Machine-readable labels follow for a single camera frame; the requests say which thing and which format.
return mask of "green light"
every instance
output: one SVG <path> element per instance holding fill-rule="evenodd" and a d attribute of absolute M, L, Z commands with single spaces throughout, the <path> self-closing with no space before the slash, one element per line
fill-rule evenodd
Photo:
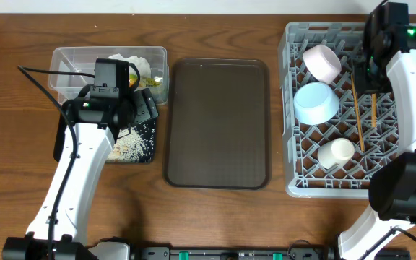
<path fill-rule="evenodd" d="M 416 33 L 416 29 L 407 29 L 407 33 L 413 36 Z"/>

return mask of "wooden chopstick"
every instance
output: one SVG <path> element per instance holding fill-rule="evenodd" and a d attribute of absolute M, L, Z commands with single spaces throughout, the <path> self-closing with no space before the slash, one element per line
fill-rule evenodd
<path fill-rule="evenodd" d="M 376 127 L 376 94 L 372 94 L 372 127 Z"/>
<path fill-rule="evenodd" d="M 357 119 L 357 131 L 359 132 L 360 150 L 362 152 L 365 152 L 364 140 L 362 139 L 362 126 L 360 125 L 360 117 L 359 117 L 358 94 L 355 91 L 354 76 L 352 74 L 351 74 L 351 83 L 352 83 L 352 96 L 354 97 L 355 117 Z"/>

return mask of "cup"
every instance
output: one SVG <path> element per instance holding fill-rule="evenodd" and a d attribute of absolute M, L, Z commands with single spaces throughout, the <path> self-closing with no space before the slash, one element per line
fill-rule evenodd
<path fill-rule="evenodd" d="M 295 117 L 303 124 L 327 122 L 338 112 L 339 98 L 322 82 L 306 84 L 293 97 Z"/>
<path fill-rule="evenodd" d="M 326 169 L 338 164 L 344 166 L 354 155 L 354 144 L 345 138 L 338 138 L 322 145 L 317 152 L 318 162 Z"/>
<path fill-rule="evenodd" d="M 341 72 L 338 56 L 327 46 L 317 45 L 303 54 L 308 70 L 320 82 L 330 85 Z"/>

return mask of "gray plastic crate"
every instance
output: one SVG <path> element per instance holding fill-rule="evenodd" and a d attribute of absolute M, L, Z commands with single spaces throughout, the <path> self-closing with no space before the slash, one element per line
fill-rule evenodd
<path fill-rule="evenodd" d="M 285 190 L 294 197 L 367 199 L 371 176 L 396 157 L 397 115 L 391 93 L 377 95 L 376 127 L 371 127 L 371 96 L 358 97 L 365 152 L 359 145 L 351 73 L 353 61 L 362 58 L 363 23 L 291 22 L 279 45 L 282 89 L 283 160 Z M 331 84 L 340 108 L 333 119 L 316 126 L 300 123 L 293 111 L 293 95 L 315 82 L 303 62 L 303 52 L 324 44 L 340 58 L 342 71 Z M 319 147 L 344 137 L 355 143 L 355 155 L 344 167 L 326 170 L 317 160 Z"/>

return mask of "wooden tabletop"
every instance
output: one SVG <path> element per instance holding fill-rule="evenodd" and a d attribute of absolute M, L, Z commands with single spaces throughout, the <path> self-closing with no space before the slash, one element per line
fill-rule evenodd
<path fill-rule="evenodd" d="M 363 22 L 359 15 L 0 14 L 0 258 L 21 237 L 47 193 L 57 162 L 59 112 L 18 70 L 48 69 L 62 46 L 164 46 L 170 66 L 184 57 L 260 59 L 270 70 L 272 180 L 261 191 L 169 186 L 162 177 L 167 108 L 160 106 L 157 153 L 149 165 L 106 165 L 87 229 L 88 245 L 122 236 L 141 246 L 287 247 L 326 244 L 367 201 L 294 199 L 285 193 L 277 47 L 288 22 Z M 46 85 L 47 75 L 35 77 Z M 416 244 L 399 235 L 392 248 Z"/>

